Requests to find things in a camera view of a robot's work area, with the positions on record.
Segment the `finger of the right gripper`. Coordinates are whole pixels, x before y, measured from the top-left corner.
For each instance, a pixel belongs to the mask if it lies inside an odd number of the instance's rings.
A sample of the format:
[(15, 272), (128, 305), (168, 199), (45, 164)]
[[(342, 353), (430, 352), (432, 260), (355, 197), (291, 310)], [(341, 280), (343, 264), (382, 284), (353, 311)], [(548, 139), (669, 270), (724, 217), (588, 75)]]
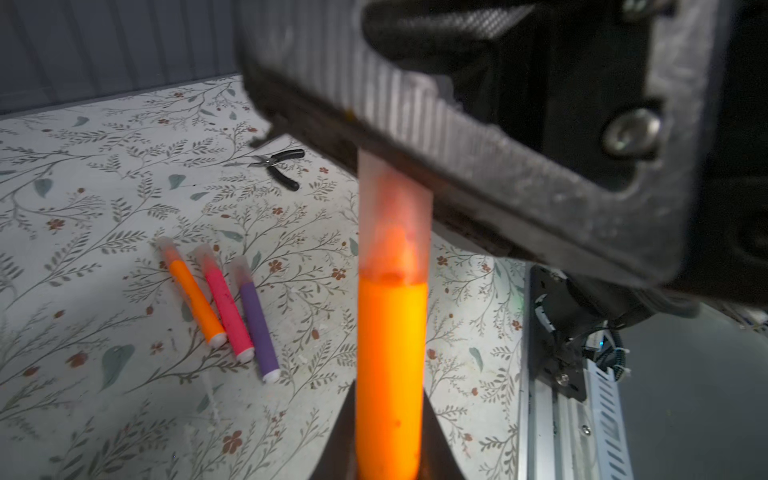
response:
[(691, 261), (729, 1), (237, 1), (257, 111), (370, 152), (480, 248), (627, 285)]

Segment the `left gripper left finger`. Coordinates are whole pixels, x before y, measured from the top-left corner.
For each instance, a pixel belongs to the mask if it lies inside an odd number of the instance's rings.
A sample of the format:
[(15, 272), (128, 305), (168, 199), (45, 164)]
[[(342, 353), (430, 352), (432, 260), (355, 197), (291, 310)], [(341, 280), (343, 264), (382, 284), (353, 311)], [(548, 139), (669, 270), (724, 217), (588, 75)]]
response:
[(354, 480), (357, 478), (355, 453), (356, 382), (348, 389), (336, 422), (310, 480)]

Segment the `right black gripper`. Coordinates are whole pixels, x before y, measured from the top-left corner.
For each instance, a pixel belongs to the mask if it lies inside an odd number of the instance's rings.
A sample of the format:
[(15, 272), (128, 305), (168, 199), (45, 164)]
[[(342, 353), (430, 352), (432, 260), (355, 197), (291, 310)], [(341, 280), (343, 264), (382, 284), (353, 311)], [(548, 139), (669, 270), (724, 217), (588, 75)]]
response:
[(666, 289), (767, 303), (767, 4), (733, 1), (720, 108), (684, 268)]

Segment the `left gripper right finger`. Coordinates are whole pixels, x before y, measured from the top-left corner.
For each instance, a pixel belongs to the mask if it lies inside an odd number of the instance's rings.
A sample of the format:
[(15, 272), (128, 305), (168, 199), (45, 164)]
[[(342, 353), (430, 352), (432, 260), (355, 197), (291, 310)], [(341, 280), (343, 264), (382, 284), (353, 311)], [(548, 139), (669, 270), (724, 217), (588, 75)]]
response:
[(464, 479), (426, 391), (423, 392), (422, 478)]

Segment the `purple marker pen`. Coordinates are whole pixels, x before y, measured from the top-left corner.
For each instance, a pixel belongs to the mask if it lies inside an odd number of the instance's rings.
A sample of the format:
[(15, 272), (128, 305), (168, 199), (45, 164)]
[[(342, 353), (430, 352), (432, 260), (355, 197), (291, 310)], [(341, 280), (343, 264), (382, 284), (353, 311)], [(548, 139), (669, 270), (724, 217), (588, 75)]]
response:
[(262, 379), (267, 384), (276, 383), (281, 376), (281, 369), (246, 257), (235, 257), (228, 268), (240, 294), (245, 323), (255, 347), (255, 358)]

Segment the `orange marker pen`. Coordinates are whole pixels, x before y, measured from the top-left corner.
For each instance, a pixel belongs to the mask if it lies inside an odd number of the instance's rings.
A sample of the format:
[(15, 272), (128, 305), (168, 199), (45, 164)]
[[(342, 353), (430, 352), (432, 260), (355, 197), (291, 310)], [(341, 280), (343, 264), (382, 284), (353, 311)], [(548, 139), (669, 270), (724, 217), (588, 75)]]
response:
[(421, 454), (427, 285), (359, 282), (355, 453), (361, 479), (415, 479)]
[(174, 241), (168, 237), (159, 237), (156, 245), (207, 344), (212, 348), (222, 347), (228, 340), (227, 334)]

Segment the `pink marker pen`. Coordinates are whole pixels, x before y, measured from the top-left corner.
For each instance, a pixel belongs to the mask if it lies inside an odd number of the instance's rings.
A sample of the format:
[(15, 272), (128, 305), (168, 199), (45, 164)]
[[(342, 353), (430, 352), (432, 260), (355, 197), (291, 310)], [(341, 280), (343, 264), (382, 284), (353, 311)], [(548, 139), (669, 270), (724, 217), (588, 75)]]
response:
[(251, 362), (255, 356), (255, 347), (213, 249), (203, 244), (197, 246), (193, 254), (208, 283), (237, 362), (242, 364)]

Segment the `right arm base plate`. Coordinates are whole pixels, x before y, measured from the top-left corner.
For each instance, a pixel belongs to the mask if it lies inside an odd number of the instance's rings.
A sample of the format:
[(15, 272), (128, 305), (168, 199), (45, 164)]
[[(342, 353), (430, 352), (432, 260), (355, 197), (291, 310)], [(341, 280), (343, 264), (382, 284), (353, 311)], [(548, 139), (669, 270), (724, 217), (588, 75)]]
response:
[(583, 402), (587, 338), (629, 310), (628, 289), (583, 275), (561, 277), (540, 265), (530, 268), (528, 286), (529, 373), (557, 393)]

